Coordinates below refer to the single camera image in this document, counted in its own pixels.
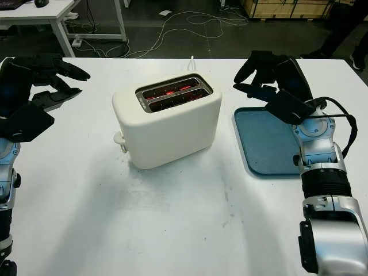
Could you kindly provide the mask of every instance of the floor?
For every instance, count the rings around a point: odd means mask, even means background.
[[[243,14],[241,9],[220,11],[220,6],[213,0],[132,0],[129,9],[122,9],[124,24],[131,52],[147,50],[157,40],[162,25],[167,17],[158,15],[162,10],[172,10],[174,13],[195,10],[224,18],[240,17],[235,13]],[[87,22],[81,12],[81,18],[74,22]],[[329,34],[323,21],[307,22],[305,20],[269,20],[266,22],[250,21],[247,25],[236,26],[211,20],[205,24],[190,24],[188,19],[196,23],[204,22],[209,17],[188,18],[192,13],[180,14],[170,19],[164,28],[164,32],[170,29],[180,29],[168,32],[162,41],[162,45],[149,53],[144,58],[189,58],[193,55],[197,59],[245,59],[252,50],[270,50],[276,54],[287,54],[299,57],[301,53],[313,51],[321,46],[321,43]],[[118,32],[114,21],[95,18],[99,23],[99,32]],[[244,24],[244,21],[231,21]],[[335,52],[333,58],[346,59],[354,50],[354,46],[367,31],[368,24],[361,24],[349,35],[344,43]],[[39,32],[33,26],[22,26],[16,34],[0,38],[0,59],[5,56],[32,55],[36,53],[62,53],[56,37],[49,27]],[[109,49],[121,45],[116,41],[89,41],[95,48],[107,52]],[[83,44],[80,50],[90,47]],[[109,57],[118,57],[127,50],[121,45],[109,52]],[[78,57],[98,57],[93,51],[75,51]],[[358,73],[368,85],[368,70]]]

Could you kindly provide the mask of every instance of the white cable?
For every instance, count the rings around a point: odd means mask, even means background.
[[[203,35],[203,34],[200,34],[200,33],[194,32],[194,31],[192,31],[192,30],[189,30],[189,29],[183,29],[183,28],[171,29],[171,30],[168,30],[168,31],[166,31],[166,32],[164,32],[164,33],[163,33],[164,27],[165,27],[166,23],[167,23],[169,20],[171,20],[171,19],[172,19],[173,17],[175,17],[175,16],[178,16],[178,15],[180,15],[180,14],[185,14],[185,13],[195,13],[195,15],[193,15],[193,16],[189,16],[189,17],[187,17],[187,19],[186,19],[186,21],[187,21],[188,23],[190,23],[190,24],[204,25],[204,24],[206,24],[206,23],[208,23],[208,22],[210,22],[210,21],[212,21],[212,20],[216,20],[216,21],[218,21],[218,22],[220,23],[220,30],[221,30],[221,33],[220,33],[219,35],[217,35],[217,36],[206,36],[206,35]],[[200,11],[198,11],[198,12],[197,12],[197,11],[195,11],[195,12],[194,12],[194,11],[183,11],[183,12],[181,12],[181,13],[175,13],[175,14],[173,14],[172,16],[170,16],[168,19],[166,19],[166,20],[165,20],[165,22],[164,22],[164,23],[163,23],[163,25],[162,25],[162,28],[161,28],[160,34],[159,34],[159,36],[158,36],[158,38],[157,38],[156,42],[153,44],[153,46],[152,46],[150,49],[148,49],[148,50],[142,50],[142,51],[136,51],[136,52],[133,52],[133,53],[128,53],[128,54],[124,55],[124,58],[125,58],[125,57],[127,58],[128,56],[132,56],[132,55],[134,55],[134,54],[136,54],[136,53],[144,53],[144,54],[142,54],[142,55],[140,55],[140,56],[136,57],[136,58],[142,58],[143,56],[145,56],[145,55],[146,55],[146,54],[148,54],[149,52],[151,52],[151,51],[154,51],[154,50],[158,49],[158,48],[162,45],[162,43],[163,43],[163,38],[165,37],[165,35],[166,35],[166,34],[168,34],[169,32],[175,31],[175,30],[185,30],[185,31],[187,31],[187,32],[194,33],[195,35],[198,35],[198,36],[201,36],[201,37],[204,37],[204,38],[207,38],[207,39],[216,39],[216,38],[219,38],[219,37],[221,37],[221,36],[224,34],[224,30],[223,30],[222,23],[226,23],[226,24],[229,24],[229,25],[236,25],[236,26],[244,26],[244,25],[247,25],[247,24],[248,24],[248,19],[247,19],[245,16],[242,16],[241,14],[238,14],[238,13],[236,13],[236,15],[240,16],[240,17],[241,17],[241,19],[218,17],[218,16],[213,16],[213,15],[208,14],[208,13],[203,13],[203,12],[200,12]],[[211,17],[211,19],[206,20],[206,21],[204,21],[204,22],[192,22],[192,21],[190,21],[190,18],[193,18],[193,17],[195,17],[195,16],[207,16],[207,17]],[[243,24],[234,24],[234,23],[230,23],[230,22],[228,22],[228,21],[245,21],[245,23],[243,23]]]
[[[116,46],[116,47],[113,47],[113,48],[111,48],[110,50],[108,50],[107,52],[106,52],[106,57],[107,58],[109,58],[109,52],[111,52],[111,51],[113,51],[113,50],[115,50],[115,49],[117,49],[117,48],[119,48],[119,47],[121,47],[122,45],[118,45],[118,46]],[[124,54],[124,55],[122,55],[122,56],[118,56],[118,57],[115,57],[115,58],[123,58],[124,56],[126,56],[129,52],[130,52],[130,47],[129,47],[129,39],[128,38],[126,38],[126,47],[128,48],[128,50],[127,50],[127,52]]]
[[[94,51],[100,58],[101,58],[101,55],[100,55],[99,51],[101,51],[104,55],[103,58],[107,57],[106,53],[102,49],[95,48],[92,44],[90,44],[85,39],[82,39],[82,41],[85,42],[91,48],[89,48],[89,49],[78,49],[78,48],[76,48],[77,51],[81,51],[81,52],[83,52],[83,51]]]
[[[197,70],[197,68],[196,68],[196,63],[195,63],[195,61],[194,61],[194,56],[191,56],[190,57],[190,60],[189,60],[189,63],[188,63],[188,66],[186,67],[186,69],[189,71],[189,66],[191,66],[191,69],[193,70],[193,71],[196,71]]]

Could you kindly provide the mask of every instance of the person's leg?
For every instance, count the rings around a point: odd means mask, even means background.
[[[366,68],[365,57],[368,54],[368,32],[363,36],[361,42],[355,47],[354,53],[350,56],[352,66],[357,70],[364,70]]]
[[[321,53],[332,56],[344,39],[361,23],[368,15],[368,1],[356,0],[351,7],[348,17],[342,21],[340,26],[332,32],[321,47]]]

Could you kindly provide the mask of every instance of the white paper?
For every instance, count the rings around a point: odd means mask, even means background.
[[[161,11],[159,14],[160,14],[161,16],[166,16],[166,15],[168,15],[169,13],[172,13],[172,11],[171,11],[171,10],[163,10],[163,11]]]

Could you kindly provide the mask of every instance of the white table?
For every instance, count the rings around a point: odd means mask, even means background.
[[[114,0],[120,34],[72,34],[69,33],[63,18],[81,0],[50,0],[47,6],[37,8],[33,2],[26,3],[16,10],[0,11],[0,25],[51,25],[52,30],[65,54],[75,57],[68,39],[78,35],[82,39],[121,39],[126,41],[125,28],[119,0]]]
[[[68,80],[83,92],[51,112],[54,126],[23,144],[16,160],[22,186],[11,259],[19,275],[309,275],[297,241],[301,181],[256,177],[242,161],[233,113],[264,105],[232,88],[243,60],[196,60],[223,92],[215,141],[152,170],[135,168],[114,144],[111,97],[134,93],[127,87],[151,74],[183,74],[189,60],[66,61],[92,79]],[[346,166],[368,223],[368,88],[344,61],[299,63],[315,97],[334,97],[358,120]],[[337,121],[335,140],[343,147],[350,127]]]

